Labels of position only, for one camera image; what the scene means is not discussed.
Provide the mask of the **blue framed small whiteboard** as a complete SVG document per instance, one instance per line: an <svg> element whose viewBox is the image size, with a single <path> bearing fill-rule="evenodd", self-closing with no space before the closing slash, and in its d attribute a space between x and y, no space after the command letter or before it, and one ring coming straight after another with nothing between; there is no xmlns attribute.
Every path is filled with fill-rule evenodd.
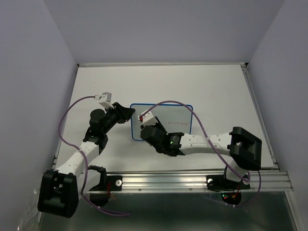
<svg viewBox="0 0 308 231"><path fill-rule="evenodd" d="M130 108L135 109L135 113L131 118L131 134L133 140L142 141L140 138L141 122L138 120L138 116L152 106L152 103L133 103L130 105ZM155 107L151 110L151 113L159 119L167 132L190 134L193 118L191 110L193 110L193 107L189 104L184 107L179 104L165 103Z"/></svg>

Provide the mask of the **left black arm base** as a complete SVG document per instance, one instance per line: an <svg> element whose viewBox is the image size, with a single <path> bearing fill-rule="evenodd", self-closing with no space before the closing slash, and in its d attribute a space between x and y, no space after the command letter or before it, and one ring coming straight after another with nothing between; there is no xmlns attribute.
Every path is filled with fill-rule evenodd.
<svg viewBox="0 0 308 231"><path fill-rule="evenodd" d="M122 191L123 177L121 175L105 176L97 186L90 190L90 201L96 206L103 207L111 199L111 193Z"/></svg>

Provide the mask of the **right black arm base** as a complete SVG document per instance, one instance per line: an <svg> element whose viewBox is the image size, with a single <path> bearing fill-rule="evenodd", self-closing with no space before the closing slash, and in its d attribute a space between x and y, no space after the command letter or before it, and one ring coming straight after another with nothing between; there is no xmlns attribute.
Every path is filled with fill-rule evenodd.
<svg viewBox="0 0 308 231"><path fill-rule="evenodd" d="M220 193L222 201L227 205L239 205L242 200L241 191L250 189L250 184L244 184L242 180L228 180L224 175L207 175L206 186L208 190Z"/></svg>

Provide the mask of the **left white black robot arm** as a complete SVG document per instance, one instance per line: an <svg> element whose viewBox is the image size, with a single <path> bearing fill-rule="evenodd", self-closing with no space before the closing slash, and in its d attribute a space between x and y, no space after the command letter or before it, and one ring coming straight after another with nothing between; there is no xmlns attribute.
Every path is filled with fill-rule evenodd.
<svg viewBox="0 0 308 231"><path fill-rule="evenodd" d="M70 218L79 200L91 189L106 191L107 200L112 189L121 189L116 184L122 180L121 176L109 177L104 167L91 165L90 162L106 147L108 131L116 124L128 122L134 113L135 109L123 107L119 103L90 113L90 126L76 152L60 167L43 174L38 211Z"/></svg>

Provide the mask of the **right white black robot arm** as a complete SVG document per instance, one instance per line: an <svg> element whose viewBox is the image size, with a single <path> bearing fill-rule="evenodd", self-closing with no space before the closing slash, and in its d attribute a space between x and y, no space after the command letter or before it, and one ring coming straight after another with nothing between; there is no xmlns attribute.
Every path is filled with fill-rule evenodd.
<svg viewBox="0 0 308 231"><path fill-rule="evenodd" d="M140 138L154 147L157 153L171 157L192 154L216 154L226 165L222 184L232 188L249 175L261 169L262 141L242 127L218 135L192 135L183 132L168 133L156 116L142 118Z"/></svg>

